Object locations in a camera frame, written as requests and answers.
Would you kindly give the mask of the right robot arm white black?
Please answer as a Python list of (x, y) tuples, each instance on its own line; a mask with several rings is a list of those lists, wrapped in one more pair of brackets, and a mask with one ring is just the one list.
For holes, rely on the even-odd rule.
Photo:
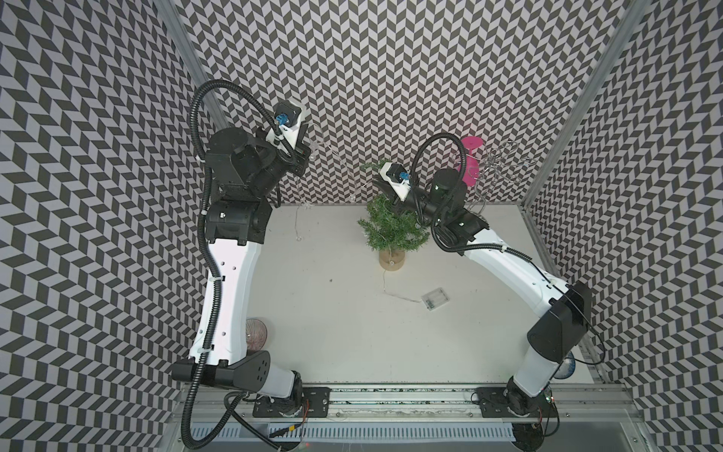
[[(421, 183), (422, 156), (437, 141), (451, 141), (459, 152), (459, 165), (439, 169), (428, 186)], [(592, 299), (583, 282), (571, 284), (538, 267), (516, 250), (482, 216), (468, 210), (468, 151), (459, 137), (438, 133), (415, 153), (410, 166), (384, 162), (373, 183), (391, 202), (395, 213), (410, 212), (416, 223), (429, 229), (433, 242), (444, 252), (456, 253), (487, 269), (511, 288), (537, 322), (528, 331), (523, 363), (502, 391), (506, 411), (514, 417), (540, 414), (540, 404), (555, 374), (572, 349), (592, 333)]]

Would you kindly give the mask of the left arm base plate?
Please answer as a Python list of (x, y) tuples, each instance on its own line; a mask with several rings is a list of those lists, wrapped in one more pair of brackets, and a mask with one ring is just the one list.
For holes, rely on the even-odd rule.
[(281, 399), (262, 395), (254, 402), (254, 418), (326, 418), (331, 402), (331, 388), (304, 386), (297, 395)]

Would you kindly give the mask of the small green christmas tree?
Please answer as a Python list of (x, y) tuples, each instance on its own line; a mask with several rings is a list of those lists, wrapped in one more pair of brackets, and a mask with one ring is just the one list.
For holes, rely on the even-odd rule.
[[(384, 163), (387, 160), (365, 163), (360, 169), (363, 174), (373, 177)], [(395, 214), (392, 210), (393, 199), (380, 192), (366, 205), (368, 218), (358, 220), (367, 245), (378, 252), (378, 261), (386, 271), (401, 269), (406, 253), (416, 252), (429, 240), (429, 232), (417, 223), (413, 214)]]

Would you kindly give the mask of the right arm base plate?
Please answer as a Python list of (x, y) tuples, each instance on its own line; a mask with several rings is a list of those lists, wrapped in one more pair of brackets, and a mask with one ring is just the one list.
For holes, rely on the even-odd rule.
[(474, 390), (471, 397), (484, 418), (531, 419), (556, 418), (557, 406), (552, 392), (543, 390), (536, 397), (529, 397), (524, 392), (508, 393), (503, 386), (484, 386)]

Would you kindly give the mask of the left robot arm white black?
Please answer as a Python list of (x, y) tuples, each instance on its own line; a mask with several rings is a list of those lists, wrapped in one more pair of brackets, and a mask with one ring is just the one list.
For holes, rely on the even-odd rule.
[[(249, 133), (227, 127), (202, 141), (200, 111), (214, 90), (229, 90), (246, 100), (266, 125)], [(280, 368), (266, 350), (250, 350), (247, 319), (252, 279), (272, 214), (269, 195), (288, 174), (302, 176), (312, 150), (304, 141), (308, 111), (295, 101), (280, 101), (268, 111), (241, 86), (223, 79), (207, 81), (194, 93), (188, 126), (197, 160), (203, 167), (203, 194), (197, 218), (197, 241), (208, 269), (203, 312), (189, 355), (174, 363), (171, 376), (188, 383), (180, 427), (191, 450), (211, 444), (249, 394), (266, 397), (284, 415), (303, 412), (299, 372)], [(203, 386), (225, 389), (225, 411), (201, 438), (192, 432), (192, 416)]]

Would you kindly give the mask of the clear battery box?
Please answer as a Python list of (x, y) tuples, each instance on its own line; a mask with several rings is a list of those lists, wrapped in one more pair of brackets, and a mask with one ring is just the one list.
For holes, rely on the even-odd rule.
[(449, 301), (450, 297), (442, 287), (438, 287), (422, 296), (422, 303), (429, 311), (435, 311), (449, 303)]

